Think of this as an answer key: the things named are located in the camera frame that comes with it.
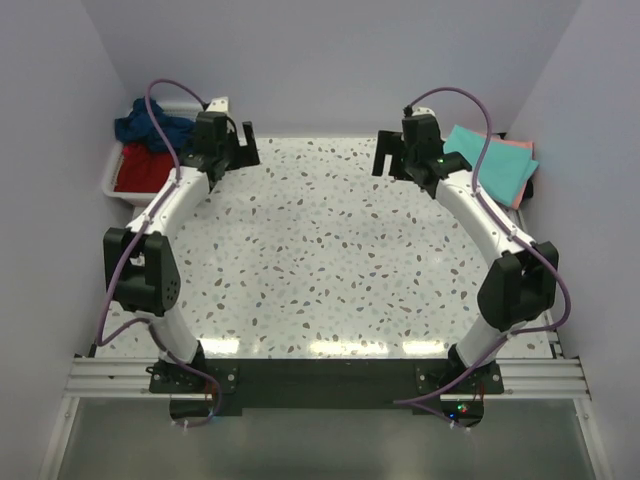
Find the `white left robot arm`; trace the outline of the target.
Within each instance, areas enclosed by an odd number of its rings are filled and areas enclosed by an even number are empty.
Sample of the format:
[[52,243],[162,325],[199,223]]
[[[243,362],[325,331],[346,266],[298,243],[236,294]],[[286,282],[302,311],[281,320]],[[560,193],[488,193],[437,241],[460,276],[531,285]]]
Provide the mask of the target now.
[[160,359],[174,363],[171,378],[185,392],[200,390],[207,380],[202,348],[178,307],[181,278],[172,243],[194,209],[226,172],[260,164],[253,124],[242,124],[246,143],[225,113],[197,115],[190,152],[143,212],[124,228],[103,238],[107,301],[136,314],[148,325]]

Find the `navy blue t-shirt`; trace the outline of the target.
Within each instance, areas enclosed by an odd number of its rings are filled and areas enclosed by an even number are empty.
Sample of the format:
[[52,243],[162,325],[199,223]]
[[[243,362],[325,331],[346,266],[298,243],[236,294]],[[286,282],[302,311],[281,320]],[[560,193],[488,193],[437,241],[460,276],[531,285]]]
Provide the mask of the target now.
[[[191,137],[195,122],[187,118],[167,115],[154,99],[150,100],[150,105],[156,123],[164,136],[172,148],[179,152]],[[123,145],[140,143],[146,145],[152,152],[169,152],[148,113],[144,97],[134,100],[127,116],[114,120],[114,135]]]

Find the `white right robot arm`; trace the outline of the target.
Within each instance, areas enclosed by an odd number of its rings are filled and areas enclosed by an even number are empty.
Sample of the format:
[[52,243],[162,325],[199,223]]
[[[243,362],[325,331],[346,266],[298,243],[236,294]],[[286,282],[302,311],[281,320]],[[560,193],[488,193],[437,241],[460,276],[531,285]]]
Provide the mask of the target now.
[[459,221],[488,265],[476,296],[479,316],[450,348],[445,369],[452,390],[469,392],[507,335],[553,305],[559,253],[552,243],[538,243],[519,229],[472,182],[471,164],[458,152],[445,152],[432,114],[404,118],[399,132],[379,131],[372,173],[388,173],[426,191]]

